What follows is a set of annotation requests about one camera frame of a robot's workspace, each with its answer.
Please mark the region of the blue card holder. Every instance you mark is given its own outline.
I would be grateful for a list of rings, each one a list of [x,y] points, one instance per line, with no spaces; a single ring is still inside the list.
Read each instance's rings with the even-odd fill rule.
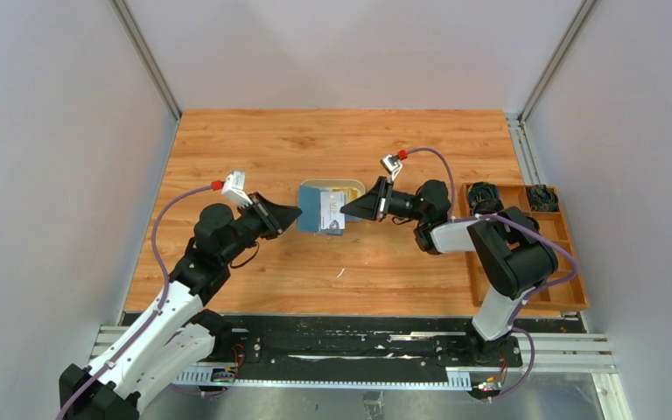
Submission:
[[[302,214],[297,219],[297,230],[299,232],[316,235],[336,235],[344,234],[326,234],[319,232],[319,193],[321,189],[308,186],[300,186],[298,190],[298,206]]]

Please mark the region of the white silver card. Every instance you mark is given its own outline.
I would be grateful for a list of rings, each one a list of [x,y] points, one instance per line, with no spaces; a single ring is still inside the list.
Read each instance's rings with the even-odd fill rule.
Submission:
[[[346,227],[346,216],[340,211],[346,204],[341,191],[321,191],[319,193],[318,231],[329,235],[342,235]]]

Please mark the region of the beige oval tray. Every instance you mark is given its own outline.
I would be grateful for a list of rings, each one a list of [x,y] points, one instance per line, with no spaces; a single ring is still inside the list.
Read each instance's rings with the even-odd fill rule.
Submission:
[[[365,186],[356,179],[310,178],[303,181],[300,185],[335,192],[337,192],[336,188],[339,187],[355,187],[360,188],[364,193],[366,192]]]

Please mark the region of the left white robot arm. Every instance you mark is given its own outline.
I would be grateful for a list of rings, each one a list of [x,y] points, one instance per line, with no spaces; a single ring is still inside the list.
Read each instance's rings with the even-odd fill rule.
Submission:
[[[140,318],[85,367],[59,378],[59,419],[138,419],[192,364],[224,361],[233,351],[232,325],[206,308],[235,269],[234,260],[259,241],[282,235],[301,215],[260,193],[238,211],[206,206],[173,270]]]

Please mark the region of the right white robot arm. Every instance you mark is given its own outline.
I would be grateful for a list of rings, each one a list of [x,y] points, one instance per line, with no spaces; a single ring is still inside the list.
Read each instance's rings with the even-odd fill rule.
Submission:
[[[457,352],[476,365],[500,355],[527,295],[558,269],[552,247],[540,239],[534,224],[517,207],[471,219],[453,219],[445,182],[430,179],[414,193],[399,192],[387,178],[340,211],[355,218],[382,221],[394,216],[414,221],[416,245],[429,255],[475,252],[490,288],[465,329]]]

